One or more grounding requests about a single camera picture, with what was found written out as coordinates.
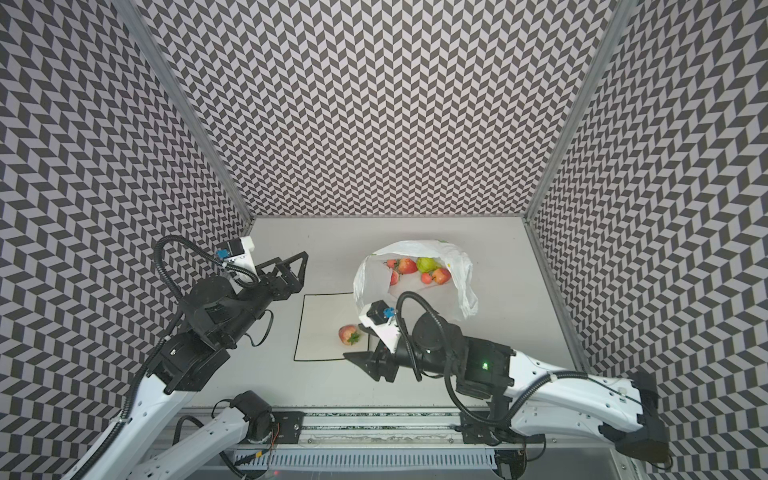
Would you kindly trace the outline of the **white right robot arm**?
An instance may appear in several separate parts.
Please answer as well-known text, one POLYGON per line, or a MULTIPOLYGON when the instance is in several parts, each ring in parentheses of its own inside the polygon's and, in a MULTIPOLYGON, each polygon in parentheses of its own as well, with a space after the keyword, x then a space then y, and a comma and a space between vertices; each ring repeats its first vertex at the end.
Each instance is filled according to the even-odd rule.
POLYGON ((592 438, 627 457, 650 464, 671 460, 668 429, 658 413, 653 375, 602 377, 537 360, 520 351, 464 335, 441 317, 425 313, 403 335, 386 309, 387 323, 371 329, 392 332, 389 343, 345 359, 375 381, 393 382, 400 369, 450 382, 461 427, 498 445, 546 435, 592 438))

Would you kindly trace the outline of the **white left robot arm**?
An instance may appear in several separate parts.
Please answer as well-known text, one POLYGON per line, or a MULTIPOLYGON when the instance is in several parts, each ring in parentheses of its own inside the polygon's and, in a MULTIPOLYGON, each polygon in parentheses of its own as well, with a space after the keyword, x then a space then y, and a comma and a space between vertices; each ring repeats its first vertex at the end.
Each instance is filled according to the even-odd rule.
POLYGON ((214 419, 164 452, 147 458, 166 426, 229 360, 271 303, 299 293, 309 256, 268 261, 245 274, 245 289, 212 277, 179 298, 175 333, 166 335, 134 377, 121 410, 68 479, 185 479, 243 441, 272 449, 280 431, 272 406, 255 392, 236 395, 214 419))

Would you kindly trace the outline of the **white plastic bag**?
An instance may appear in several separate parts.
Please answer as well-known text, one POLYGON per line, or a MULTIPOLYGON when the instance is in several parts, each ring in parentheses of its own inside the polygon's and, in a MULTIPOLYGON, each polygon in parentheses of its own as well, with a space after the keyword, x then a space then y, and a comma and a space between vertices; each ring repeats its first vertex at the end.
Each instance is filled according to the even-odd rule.
POLYGON ((474 264, 460 247, 442 240, 405 240, 383 247, 364 258, 353 281, 353 295, 357 311, 378 300, 395 304, 397 297, 406 291, 422 295, 451 320, 464 321, 478 314, 479 299, 472 288, 474 264), (418 264, 420 259, 448 274, 448 280, 440 284, 422 280, 423 272, 399 273, 396 283, 391 276, 396 272, 389 264, 410 259, 418 264))

